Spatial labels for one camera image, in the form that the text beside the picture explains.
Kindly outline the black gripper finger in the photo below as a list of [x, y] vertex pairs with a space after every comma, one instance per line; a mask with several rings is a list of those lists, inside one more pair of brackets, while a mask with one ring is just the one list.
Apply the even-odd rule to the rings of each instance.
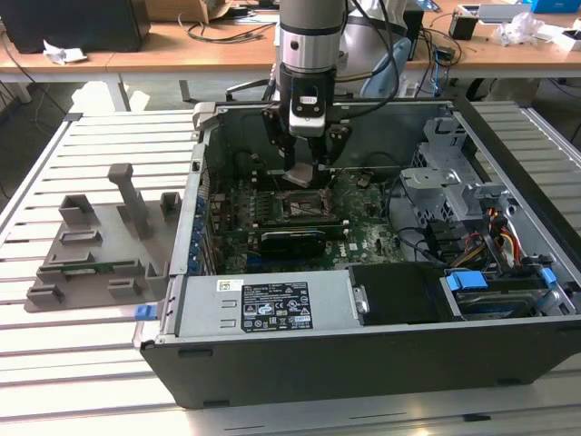
[[283, 125], [278, 110], [271, 107], [261, 110], [261, 118], [270, 144], [275, 145], [283, 158], [283, 170], [288, 172], [296, 163], [296, 138]]
[[312, 139], [312, 160], [316, 168], [330, 166], [342, 155], [353, 129], [345, 124], [330, 124], [323, 136]]

